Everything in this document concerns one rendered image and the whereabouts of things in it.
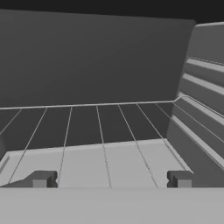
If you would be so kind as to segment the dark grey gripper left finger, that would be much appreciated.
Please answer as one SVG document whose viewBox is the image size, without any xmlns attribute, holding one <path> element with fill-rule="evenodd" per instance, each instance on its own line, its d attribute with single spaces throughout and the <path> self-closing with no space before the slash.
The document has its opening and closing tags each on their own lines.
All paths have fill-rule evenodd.
<svg viewBox="0 0 224 224">
<path fill-rule="evenodd" d="M 58 173 L 56 171 L 34 171 L 24 179 L 3 185 L 6 187 L 19 188 L 51 188 L 58 187 L 56 179 Z"/>
</svg>

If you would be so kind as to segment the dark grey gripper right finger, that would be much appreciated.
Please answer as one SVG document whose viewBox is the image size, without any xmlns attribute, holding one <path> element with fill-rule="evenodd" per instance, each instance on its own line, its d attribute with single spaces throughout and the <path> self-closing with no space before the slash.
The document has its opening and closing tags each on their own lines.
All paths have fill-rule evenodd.
<svg viewBox="0 0 224 224">
<path fill-rule="evenodd" d="M 168 171 L 168 187 L 191 188 L 193 185 L 193 174 L 190 171 Z"/>
</svg>

